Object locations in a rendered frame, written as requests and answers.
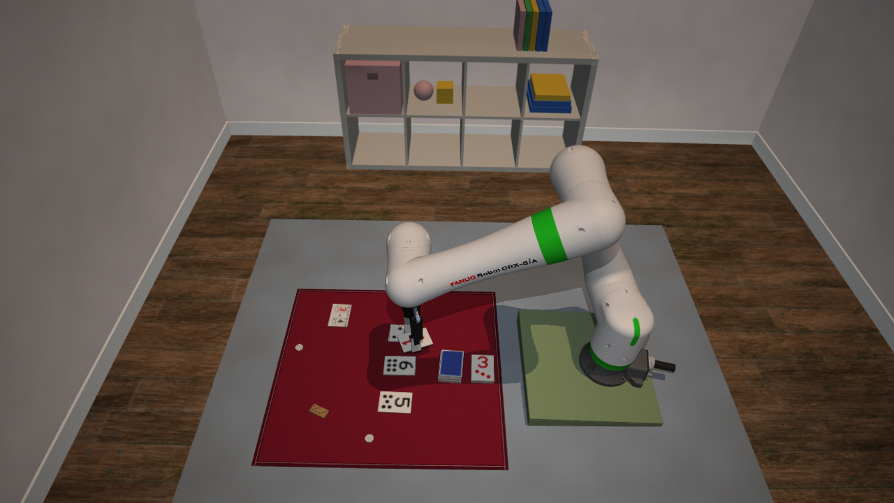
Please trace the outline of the brown domino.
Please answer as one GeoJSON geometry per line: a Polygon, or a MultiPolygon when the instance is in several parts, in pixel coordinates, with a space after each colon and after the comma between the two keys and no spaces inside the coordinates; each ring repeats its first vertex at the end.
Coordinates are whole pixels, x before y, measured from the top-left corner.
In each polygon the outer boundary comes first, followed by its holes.
{"type": "Polygon", "coordinates": [[[325,408],[319,407],[317,404],[313,404],[313,407],[311,407],[311,409],[309,409],[309,413],[313,413],[313,414],[321,417],[322,419],[325,419],[325,417],[327,416],[329,411],[325,408]]]}

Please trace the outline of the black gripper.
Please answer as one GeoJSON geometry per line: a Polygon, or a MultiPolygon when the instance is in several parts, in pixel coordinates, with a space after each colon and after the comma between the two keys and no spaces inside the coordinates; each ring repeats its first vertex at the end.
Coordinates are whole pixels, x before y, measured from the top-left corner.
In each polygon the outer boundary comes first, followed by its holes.
{"type": "Polygon", "coordinates": [[[404,312],[404,332],[411,332],[409,336],[411,350],[420,351],[421,340],[423,339],[423,318],[420,315],[420,305],[411,308],[402,307],[402,311],[404,312]]]}

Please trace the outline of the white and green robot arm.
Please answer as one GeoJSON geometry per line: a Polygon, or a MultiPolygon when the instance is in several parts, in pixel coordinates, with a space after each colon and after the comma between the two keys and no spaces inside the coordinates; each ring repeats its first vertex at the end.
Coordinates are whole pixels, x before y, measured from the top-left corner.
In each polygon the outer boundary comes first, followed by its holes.
{"type": "Polygon", "coordinates": [[[602,386],[629,380],[641,388],[652,368],[674,372],[675,364],[643,349],[654,315],[619,244],[626,219],[603,159],[591,147],[565,147],[550,164],[550,182],[561,204],[437,254],[425,227],[394,226],[386,241],[388,297],[416,307],[468,284],[581,256],[597,321],[579,353],[585,376],[602,386]]]}

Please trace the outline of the dark red card cloth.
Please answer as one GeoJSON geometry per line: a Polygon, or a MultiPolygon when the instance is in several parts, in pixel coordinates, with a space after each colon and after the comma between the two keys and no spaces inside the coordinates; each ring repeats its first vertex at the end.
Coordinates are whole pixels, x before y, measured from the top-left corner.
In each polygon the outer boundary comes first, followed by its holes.
{"type": "Polygon", "coordinates": [[[492,309],[494,310],[494,340],[495,340],[495,350],[496,350],[496,370],[497,370],[498,391],[499,391],[499,401],[500,401],[501,442],[502,442],[502,453],[504,453],[504,465],[345,464],[345,462],[258,461],[258,455],[260,452],[262,441],[264,439],[266,421],[268,421],[268,416],[270,414],[272,398],[274,397],[275,389],[277,389],[277,380],[280,375],[282,359],[284,359],[284,354],[285,354],[286,346],[288,343],[288,335],[290,335],[291,327],[293,327],[293,319],[295,316],[297,304],[299,302],[300,291],[302,291],[302,292],[344,292],[344,293],[386,293],[386,290],[297,289],[297,293],[296,293],[295,300],[293,303],[293,311],[291,312],[291,317],[288,320],[288,327],[286,329],[284,343],[282,343],[280,359],[277,364],[277,372],[275,372],[274,380],[272,380],[272,388],[270,391],[270,397],[268,399],[268,404],[266,405],[264,421],[260,428],[258,443],[256,444],[256,450],[255,450],[254,458],[253,458],[251,465],[256,465],[256,466],[320,466],[320,467],[355,467],[355,468],[398,468],[398,469],[447,469],[447,470],[508,470],[506,426],[505,426],[505,417],[504,417],[504,389],[502,389],[502,379],[501,379],[500,342],[499,342],[498,323],[497,323],[497,314],[496,314],[496,296],[495,296],[495,292],[480,292],[480,291],[450,291],[449,293],[445,293],[445,294],[492,294],[492,309]]]}
{"type": "Polygon", "coordinates": [[[441,294],[420,315],[433,346],[405,353],[387,293],[300,291],[258,461],[504,465],[492,294],[441,294]],[[332,305],[352,305],[347,328],[327,327],[332,305]],[[461,384],[438,382],[443,349],[464,352],[461,384]],[[472,354],[494,356],[494,384],[471,382],[472,354]],[[415,356],[416,375],[383,375],[384,356],[415,356]],[[377,413],[381,391],[413,393],[411,413],[377,413]]]}

